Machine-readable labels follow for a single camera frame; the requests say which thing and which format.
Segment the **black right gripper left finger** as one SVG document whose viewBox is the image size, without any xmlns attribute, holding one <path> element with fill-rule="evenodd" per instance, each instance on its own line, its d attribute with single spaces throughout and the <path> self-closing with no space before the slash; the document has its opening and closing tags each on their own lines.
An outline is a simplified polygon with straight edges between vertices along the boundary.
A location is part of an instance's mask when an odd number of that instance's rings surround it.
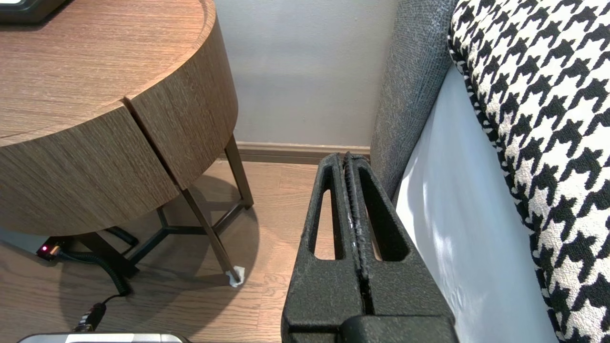
<svg viewBox="0 0 610 343">
<path fill-rule="evenodd" d="M 333 260 L 315 256 L 325 192 L 331 198 Z M 281 317 L 284 343 L 335 343 L 344 321 L 363 313 L 359 254 L 350 217 L 344 159 L 333 153 L 318 165 Z"/>
</svg>

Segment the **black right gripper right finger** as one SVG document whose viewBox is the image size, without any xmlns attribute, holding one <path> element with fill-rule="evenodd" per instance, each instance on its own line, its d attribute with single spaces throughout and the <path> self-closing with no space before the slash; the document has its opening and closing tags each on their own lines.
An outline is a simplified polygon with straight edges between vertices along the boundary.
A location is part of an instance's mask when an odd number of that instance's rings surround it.
<svg viewBox="0 0 610 343">
<path fill-rule="evenodd" d="M 375 315 L 453 318 L 365 158 L 349 156 L 349 204 L 365 306 Z"/>
</svg>

